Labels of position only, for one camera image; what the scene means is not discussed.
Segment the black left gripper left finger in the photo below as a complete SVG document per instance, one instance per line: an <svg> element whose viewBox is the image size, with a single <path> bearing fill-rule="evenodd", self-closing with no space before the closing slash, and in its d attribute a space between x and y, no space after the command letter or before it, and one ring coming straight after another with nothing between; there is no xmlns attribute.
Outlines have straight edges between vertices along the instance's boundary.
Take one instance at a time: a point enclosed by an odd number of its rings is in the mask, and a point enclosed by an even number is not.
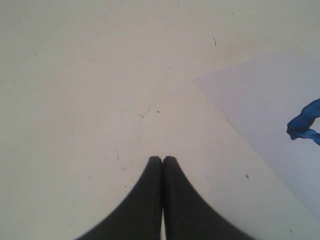
<svg viewBox="0 0 320 240"><path fill-rule="evenodd" d="M162 160L151 156L123 201L80 240L159 240L162 223Z"/></svg>

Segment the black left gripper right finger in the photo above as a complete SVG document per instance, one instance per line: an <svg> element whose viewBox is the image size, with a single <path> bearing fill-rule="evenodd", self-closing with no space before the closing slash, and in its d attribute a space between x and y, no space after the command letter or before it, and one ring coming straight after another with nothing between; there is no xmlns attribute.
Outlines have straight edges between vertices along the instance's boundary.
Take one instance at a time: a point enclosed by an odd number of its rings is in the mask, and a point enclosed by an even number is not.
<svg viewBox="0 0 320 240"><path fill-rule="evenodd" d="M198 194L177 159L162 164L165 236L168 240L251 240Z"/></svg>

